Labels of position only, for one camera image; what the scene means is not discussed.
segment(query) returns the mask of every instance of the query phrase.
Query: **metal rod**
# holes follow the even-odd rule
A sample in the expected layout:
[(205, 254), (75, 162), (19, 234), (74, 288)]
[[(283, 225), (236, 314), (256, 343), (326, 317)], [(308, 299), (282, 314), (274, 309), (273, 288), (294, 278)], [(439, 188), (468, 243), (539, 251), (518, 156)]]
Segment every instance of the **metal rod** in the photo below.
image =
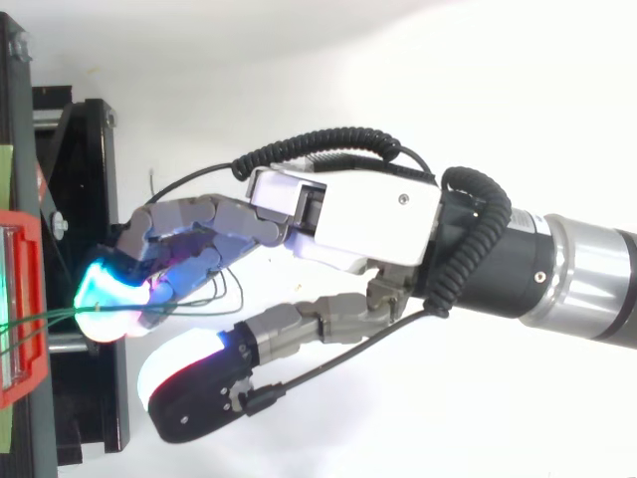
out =
[(61, 117), (62, 110), (34, 110), (33, 128), (36, 131), (55, 129), (58, 127)]
[(49, 334), (49, 354), (68, 354), (88, 350), (87, 340), (82, 334)]

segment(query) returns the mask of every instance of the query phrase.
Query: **red clamp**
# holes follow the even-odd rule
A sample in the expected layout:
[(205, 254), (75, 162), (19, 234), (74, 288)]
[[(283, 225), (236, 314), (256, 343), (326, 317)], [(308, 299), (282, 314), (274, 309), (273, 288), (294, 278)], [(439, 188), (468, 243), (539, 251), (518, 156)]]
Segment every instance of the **red clamp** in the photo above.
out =
[(40, 219), (0, 210), (0, 245), (0, 353), (11, 349), (0, 355), (3, 408), (31, 392), (49, 371), (46, 334), (17, 345), (46, 325), (44, 319), (21, 322), (44, 312)]

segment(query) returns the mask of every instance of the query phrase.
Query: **coiled cable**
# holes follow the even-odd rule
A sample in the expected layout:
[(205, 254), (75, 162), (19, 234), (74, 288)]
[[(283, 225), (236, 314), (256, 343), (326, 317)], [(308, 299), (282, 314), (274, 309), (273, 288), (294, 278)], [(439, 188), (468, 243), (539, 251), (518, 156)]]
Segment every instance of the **coiled cable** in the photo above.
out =
[(276, 141), (244, 154), (232, 161), (232, 173), (240, 181), (245, 181), (259, 166), (269, 166), (272, 163), (286, 162), (308, 154), (335, 149), (371, 151), (386, 162), (392, 161), (399, 153), (404, 152), (418, 162), (425, 172), (431, 172), (427, 163), (418, 154), (402, 146), (398, 139), (386, 132), (368, 127), (335, 127)]
[(443, 189), (465, 192), (484, 201), (478, 223), (453, 252), (429, 286), (425, 312), (442, 318), (461, 296), (467, 280), (504, 235), (511, 221), (511, 201), (491, 177), (468, 167), (452, 167), (442, 176)]

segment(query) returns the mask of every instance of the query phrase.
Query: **green wire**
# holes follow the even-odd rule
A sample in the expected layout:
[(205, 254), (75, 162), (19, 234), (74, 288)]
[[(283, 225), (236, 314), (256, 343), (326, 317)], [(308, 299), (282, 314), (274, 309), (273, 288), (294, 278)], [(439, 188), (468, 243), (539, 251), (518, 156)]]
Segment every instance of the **green wire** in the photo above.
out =
[[(24, 344), (25, 342), (27, 342), (28, 340), (32, 339), (34, 336), (36, 336), (37, 334), (40, 334), (41, 332), (43, 332), (44, 330), (54, 326), (55, 324), (58, 324), (66, 319), (71, 319), (75, 314), (83, 314), (83, 313), (100, 313), (100, 312), (120, 312), (120, 311), (145, 311), (145, 310), (158, 310), (156, 313), (158, 314), (165, 314), (166, 316), (178, 316), (178, 317), (216, 317), (216, 316), (225, 316), (228, 314), (236, 314), (238, 312), (241, 312), (244, 308), (245, 305), (245, 294), (244, 294), (244, 290), (243, 290), (243, 286), (241, 285), (241, 282), (239, 281), (239, 279), (237, 278), (237, 276), (232, 272), (232, 270), (230, 268), (227, 268), (228, 272), (230, 273), (230, 275), (232, 276), (232, 278), (234, 279), (235, 283), (237, 284), (237, 287), (239, 288), (239, 295), (241, 298), (241, 302), (239, 304), (239, 307), (233, 311), (224, 311), (224, 312), (202, 312), (202, 313), (184, 313), (184, 312), (169, 312), (167, 311), (167, 308), (169, 306), (166, 306), (165, 304), (145, 304), (142, 306), (136, 306), (136, 305), (128, 305), (128, 306), (106, 306), (106, 307), (80, 307), (80, 308), (66, 308), (66, 309), (56, 309), (53, 311), (47, 311), (47, 312), (43, 312), (40, 314), (34, 314), (32, 316), (27, 316), (23, 319), (20, 319), (19, 321), (13, 321), (10, 322), (9, 324), (3, 324), (0, 327), (0, 334), (6, 334), (8, 332), (9, 329), (13, 328), (13, 327), (19, 327), (21, 325), (23, 325), (25, 322), (34, 322), (34, 321), (41, 321), (41, 320), (45, 320), (45, 319), (52, 319), (50, 322), (47, 323), (47, 325), (35, 330), (34, 332), (32, 332), (31, 334), (29, 334), (28, 336), (24, 337), (23, 339), (21, 339), (20, 341), (18, 341), (16, 344), (13, 344), (11, 347), (9, 347), (8, 349), (6, 349), (5, 351), (0, 351), (0, 357), (4, 356), (5, 354), (10, 353), (11, 351), (15, 350), (17, 347), (19, 347), (20, 345)], [(183, 304), (177, 304), (177, 307), (204, 307), (210, 303), (212, 303), (213, 301), (217, 300), (217, 299), (221, 299), (223, 297), (226, 296), (227, 292), (228, 292), (228, 287), (227, 287), (227, 283), (226, 283), (226, 279), (223, 275), (223, 271), (221, 272), (221, 278), (223, 281), (223, 285), (224, 285), (224, 292), (221, 296), (217, 297), (217, 284), (215, 283), (215, 295), (212, 298), (208, 298), (208, 299), (199, 299), (196, 301), (190, 301), (190, 302), (186, 302)]]
[(50, 321), (49, 324), (45, 327), (41, 327), (39, 329), (36, 329), (34, 332), (32, 332), (31, 334), (27, 335), (26, 337), (22, 338), (21, 340), (19, 340), (18, 342), (16, 342), (15, 344), (13, 344), (11, 347), (9, 347), (7, 350), (2, 351), (0, 353), (0, 357), (4, 356), (5, 354), (10, 353), (11, 351), (14, 351), (16, 348), (18, 348), (19, 346), (21, 346), (22, 344), (25, 344), (26, 342), (28, 342), (30, 339), (32, 339), (33, 337), (35, 337), (37, 334), (40, 334), (41, 332), (43, 332), (44, 330), (46, 330), (48, 327), (52, 327), (55, 324), (58, 324), (61, 321), (65, 321), (66, 319), (68, 319), (71, 316), (64, 316), (64, 317), (58, 317), (56, 319), (54, 319), (53, 321)]

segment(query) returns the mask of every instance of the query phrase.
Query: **white wall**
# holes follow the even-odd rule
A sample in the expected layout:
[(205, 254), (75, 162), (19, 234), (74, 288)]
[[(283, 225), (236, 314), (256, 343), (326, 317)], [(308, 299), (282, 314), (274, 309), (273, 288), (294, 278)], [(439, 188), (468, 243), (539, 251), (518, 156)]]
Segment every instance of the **white wall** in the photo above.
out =
[[(76, 99), (117, 109), (122, 219), (148, 197), (150, 168), (160, 187), (274, 139), (355, 124), (390, 131), (439, 173), (462, 164), (491, 174), (517, 207), (637, 231), (632, 0), (0, 7), (35, 37), (36, 84), (73, 84)], [(224, 172), (179, 192), (243, 188)], [(199, 324), (227, 327), (280, 301), (364, 288), (281, 251), (235, 269), (246, 311)], [(256, 417), (169, 446), (142, 413), (135, 376), (153, 348), (188, 327), (173, 319), (129, 342), (131, 442), (62, 476), (637, 475), (636, 352), (461, 310), (410, 327)], [(307, 347), (259, 370), (261, 382), (339, 350)]]

